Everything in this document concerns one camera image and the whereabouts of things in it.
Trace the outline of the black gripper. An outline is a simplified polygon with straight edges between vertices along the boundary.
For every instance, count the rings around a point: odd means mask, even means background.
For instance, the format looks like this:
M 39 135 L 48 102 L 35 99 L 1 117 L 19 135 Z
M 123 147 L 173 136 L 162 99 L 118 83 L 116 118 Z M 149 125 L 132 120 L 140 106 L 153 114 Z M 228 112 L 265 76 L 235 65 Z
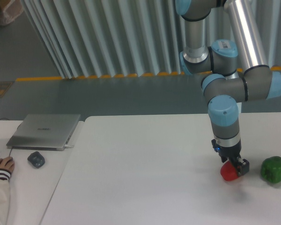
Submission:
M 221 161 L 225 163 L 227 160 L 234 164 L 238 176 L 244 176 L 250 170 L 250 163 L 240 156 L 241 140 L 234 146 L 223 147 L 216 143 L 216 140 L 211 141 L 212 147 L 221 157 Z

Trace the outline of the person's hand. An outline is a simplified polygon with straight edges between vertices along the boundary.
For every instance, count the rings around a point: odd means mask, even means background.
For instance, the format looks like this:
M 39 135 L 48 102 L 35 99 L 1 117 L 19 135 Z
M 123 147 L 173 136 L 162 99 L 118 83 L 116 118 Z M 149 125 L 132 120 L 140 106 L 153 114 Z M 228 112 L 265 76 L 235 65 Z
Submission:
M 15 169 L 15 162 L 13 161 L 7 164 L 7 161 L 10 158 L 11 157 L 0 158 L 0 170 L 5 170 L 8 171 L 10 174 L 12 174 Z

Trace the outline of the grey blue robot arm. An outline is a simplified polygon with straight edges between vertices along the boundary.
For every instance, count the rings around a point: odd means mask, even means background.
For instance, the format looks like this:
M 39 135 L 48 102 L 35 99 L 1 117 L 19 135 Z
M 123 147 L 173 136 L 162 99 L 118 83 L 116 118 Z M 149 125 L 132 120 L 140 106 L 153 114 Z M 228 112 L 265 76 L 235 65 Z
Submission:
M 222 162 L 238 176 L 250 168 L 241 158 L 238 103 L 281 96 L 281 74 L 267 63 L 248 0 L 177 0 L 176 12 L 185 20 L 185 48 L 180 53 L 185 74 L 209 72 L 201 82 L 214 134 L 212 146 Z M 206 18 L 213 8 L 229 15 L 234 41 L 219 39 L 206 45 Z

